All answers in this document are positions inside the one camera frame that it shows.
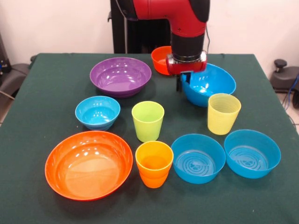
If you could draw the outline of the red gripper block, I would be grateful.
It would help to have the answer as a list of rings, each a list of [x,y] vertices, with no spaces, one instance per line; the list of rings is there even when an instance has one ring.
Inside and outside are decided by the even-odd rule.
[[[172,54],[166,57],[166,66],[170,75],[176,75],[176,91],[182,91],[181,73],[185,75],[185,82],[188,84],[191,80],[191,72],[201,72],[206,69],[207,55],[202,51],[199,59],[192,62],[180,62],[176,60]]]

